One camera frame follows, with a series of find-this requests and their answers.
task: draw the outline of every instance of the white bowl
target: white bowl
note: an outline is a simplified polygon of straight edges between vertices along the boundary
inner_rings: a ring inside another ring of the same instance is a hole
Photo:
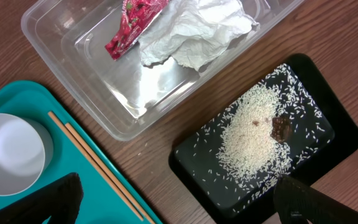
[[[41,124],[0,113],[0,196],[31,187],[52,155],[52,138]]]

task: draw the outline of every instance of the crumpled tissue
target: crumpled tissue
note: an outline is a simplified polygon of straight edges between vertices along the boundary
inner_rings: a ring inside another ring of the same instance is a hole
[[[258,25],[239,0],[171,0],[140,36],[140,60],[151,65],[171,55],[198,71]]]

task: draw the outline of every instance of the turquoise tray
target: turquoise tray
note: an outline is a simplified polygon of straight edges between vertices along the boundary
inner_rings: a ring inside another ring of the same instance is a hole
[[[140,195],[50,92],[42,85],[30,81],[13,82],[0,90],[0,113],[30,118],[45,126],[53,139],[53,158],[39,180],[31,188],[17,195],[0,197],[0,209],[64,175],[76,172],[80,176],[84,191],[76,223],[149,223],[146,219],[141,221],[137,218],[113,189],[110,188],[93,166],[83,157],[81,152],[49,118],[47,114],[49,111],[53,111],[63,124],[70,123],[125,188],[142,205],[150,217],[156,223],[161,223]]]

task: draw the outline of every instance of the pair of chopsticks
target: pair of chopsticks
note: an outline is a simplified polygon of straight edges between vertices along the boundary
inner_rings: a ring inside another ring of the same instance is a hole
[[[135,213],[138,218],[143,221],[143,216],[150,223],[154,224],[150,215],[139,205],[136,199],[128,192],[118,178],[109,170],[104,162],[96,155],[96,153],[89,147],[84,139],[75,131],[70,123],[63,125],[63,123],[56,117],[56,115],[49,111],[48,115],[56,123],[56,125],[65,133],[69,140],[80,150],[85,158],[92,164],[92,166],[99,172],[103,179],[110,185],[110,187],[118,194],[118,196],[125,202],[125,204]]]

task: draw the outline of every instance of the wooden table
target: wooden table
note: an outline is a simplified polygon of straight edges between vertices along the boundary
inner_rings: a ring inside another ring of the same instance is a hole
[[[36,0],[0,0],[0,88],[46,86],[169,223],[212,223],[176,178],[168,154],[289,55],[308,54],[358,125],[358,0],[306,0],[223,72],[129,142],[113,139],[64,89],[24,37],[21,16]],[[358,211],[358,150],[313,185]],[[278,223],[277,216],[267,223]]]

